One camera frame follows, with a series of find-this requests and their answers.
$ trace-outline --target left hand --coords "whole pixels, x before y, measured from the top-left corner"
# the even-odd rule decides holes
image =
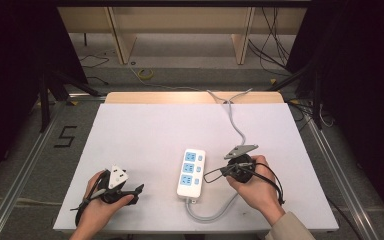
[[[92,189],[93,184],[102,172],[103,171],[96,173],[89,180],[84,198],[86,198],[87,194]],[[105,225],[107,225],[115,212],[127,205],[133,198],[133,195],[127,195],[113,204],[105,203],[100,198],[92,200],[84,210],[77,229],[70,239],[91,239],[96,233],[104,228]]]

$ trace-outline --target white power strip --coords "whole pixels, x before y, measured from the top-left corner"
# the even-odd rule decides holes
[[[177,195],[195,203],[201,195],[202,177],[204,175],[205,151],[186,149],[177,184]]]

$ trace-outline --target power socket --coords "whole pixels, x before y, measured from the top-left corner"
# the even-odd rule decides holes
[[[177,195],[196,202],[201,195],[204,175],[205,151],[186,149],[182,159],[182,168],[177,184]]]

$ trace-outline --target floor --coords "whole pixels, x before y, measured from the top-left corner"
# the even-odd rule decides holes
[[[182,86],[183,83],[191,84],[194,80],[203,81],[202,79],[210,76],[211,79],[218,78],[219,81],[209,83],[210,79],[207,82],[199,83],[202,85],[212,84],[210,86],[216,88],[223,87],[220,79],[224,80],[226,85],[229,85],[230,81],[238,80],[252,83],[250,85],[258,89],[259,85],[269,86],[270,80],[284,78],[284,76],[271,74],[270,77],[262,79],[261,73],[264,70],[262,70],[260,59],[250,51],[247,52],[245,64],[237,65],[228,35],[139,35],[127,65],[119,64],[110,35],[88,34],[87,46],[84,46],[83,34],[71,34],[71,38],[79,58],[84,58],[81,63],[85,66],[86,75],[91,77],[89,79],[90,85],[100,91],[138,88],[161,91],[155,86],[143,85],[132,77],[133,75],[129,76],[131,74],[130,69],[142,68],[154,70],[156,75],[152,82],[160,81],[158,84],[173,84],[174,82],[178,83],[177,86]],[[261,47],[266,36],[255,35],[251,39],[257,46]],[[294,36],[281,36],[281,40],[285,49],[289,51]],[[276,60],[281,61],[279,57],[276,57],[278,53],[273,41],[268,43],[265,51]],[[264,68],[271,71],[284,73],[275,64],[267,62],[262,62],[262,64]],[[103,84],[96,77],[108,82],[109,85]],[[296,85],[293,84],[282,89],[281,93],[285,99],[293,97],[294,87]],[[70,86],[67,88],[73,94],[82,95],[82,92],[75,88]],[[53,222],[58,215],[59,206],[64,199],[66,189],[70,184],[70,179],[92,127],[94,116],[102,101],[103,99],[91,100],[87,97],[78,97],[68,104],[52,102],[51,110],[54,124],[49,129],[48,136],[39,133],[40,106],[33,107],[17,140],[9,149],[7,160],[0,165],[1,206],[1,202],[7,198],[11,191],[12,184],[15,184],[16,180],[20,178],[18,174],[22,169],[25,169],[25,163],[29,159],[33,159],[33,164],[25,175],[26,179],[20,186],[21,192],[17,202],[14,203],[14,208],[1,220],[4,224],[3,228],[0,229],[0,239],[68,239],[67,235],[52,229]],[[301,117],[300,111],[291,108],[291,112],[296,118]],[[76,128],[67,129],[66,132],[75,136],[75,139],[70,148],[55,148],[56,145],[67,143],[59,138],[64,126],[76,126]],[[372,236],[370,238],[365,237],[365,239],[384,239],[384,204],[365,177],[364,172],[355,162],[346,139],[341,134],[340,126],[325,126],[322,132],[317,132],[312,128],[311,121],[304,119],[297,121],[297,128],[301,133],[325,194],[346,216],[346,218],[341,216],[339,210],[332,206],[332,211],[340,228],[332,233],[314,233],[316,239],[358,239],[346,219],[349,219],[355,228],[360,229],[360,234],[363,236]],[[320,136],[320,134],[326,137],[326,142],[322,144],[329,144],[333,157],[332,153],[327,154],[319,147],[321,143],[316,140],[316,136]],[[32,156],[32,149],[38,149],[40,154]],[[338,177],[332,174],[329,158],[335,158],[334,160],[338,162],[346,182],[349,183],[349,187],[361,205],[362,212],[357,209],[356,213],[355,207],[350,205],[347,197],[344,197],[343,186],[338,183]],[[356,221],[361,216],[368,220],[372,227],[372,229],[367,230],[369,233],[361,232],[361,229],[367,226]],[[251,240],[258,239],[258,237],[256,233],[213,234],[207,235],[205,239]],[[111,237],[97,236],[96,239],[111,239]],[[134,235],[134,239],[177,240],[183,239],[183,236]]]

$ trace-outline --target right hand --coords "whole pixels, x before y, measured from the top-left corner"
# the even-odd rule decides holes
[[[262,155],[252,156],[251,158],[257,163],[268,166],[266,158]],[[257,165],[255,172],[273,182],[276,181],[273,173],[262,165]],[[257,209],[264,215],[271,226],[285,214],[278,202],[276,190],[266,181],[256,176],[252,176],[246,183],[240,183],[230,176],[227,176],[226,180],[250,207]]]

